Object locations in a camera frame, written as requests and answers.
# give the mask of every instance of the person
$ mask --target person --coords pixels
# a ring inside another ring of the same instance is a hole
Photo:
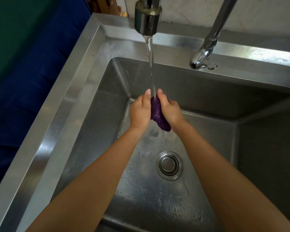
[[[176,101],[157,95],[183,142],[205,194],[226,231],[290,231],[288,219],[184,119]],[[94,231],[151,116],[151,91],[130,107],[130,127],[41,212],[27,232]]]

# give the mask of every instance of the chrome faucet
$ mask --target chrome faucet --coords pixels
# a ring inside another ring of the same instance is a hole
[[[205,37],[198,52],[190,59],[189,65],[193,69],[207,67],[215,69],[218,64],[208,60],[217,44],[219,34],[227,21],[237,0],[224,0],[215,22]],[[138,0],[135,4],[135,30],[142,35],[156,34],[158,22],[162,14],[161,0]]]

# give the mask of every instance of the forearm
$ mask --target forearm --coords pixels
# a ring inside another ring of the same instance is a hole
[[[27,231],[94,231],[141,136],[138,129],[128,129],[42,211]]]
[[[183,121],[174,131],[226,230],[290,231],[285,216],[190,124]]]

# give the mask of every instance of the green fabric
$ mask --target green fabric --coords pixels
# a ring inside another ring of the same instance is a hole
[[[0,78],[39,34],[58,0],[0,0]]]

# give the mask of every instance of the person's left hand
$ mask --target person's left hand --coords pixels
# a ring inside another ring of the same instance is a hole
[[[151,115],[150,97],[151,91],[147,89],[130,106],[130,128],[137,128],[142,133],[147,130]]]

